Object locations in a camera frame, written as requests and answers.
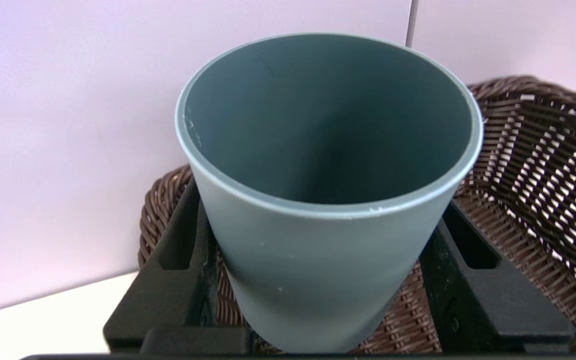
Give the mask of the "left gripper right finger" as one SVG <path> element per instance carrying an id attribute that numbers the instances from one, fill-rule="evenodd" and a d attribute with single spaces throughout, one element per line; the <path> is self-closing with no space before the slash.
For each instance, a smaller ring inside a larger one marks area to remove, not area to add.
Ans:
<path id="1" fill-rule="evenodd" d="M 569 319 L 451 202 L 420 256 L 444 353 L 569 353 Z"/>

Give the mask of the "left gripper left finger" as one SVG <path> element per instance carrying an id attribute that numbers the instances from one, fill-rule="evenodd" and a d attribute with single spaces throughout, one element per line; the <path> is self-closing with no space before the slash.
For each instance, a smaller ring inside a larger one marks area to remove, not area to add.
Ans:
<path id="1" fill-rule="evenodd" d="M 218 324 L 218 246 L 194 180 L 103 326 L 111 353 L 251 353 L 246 326 Z"/>

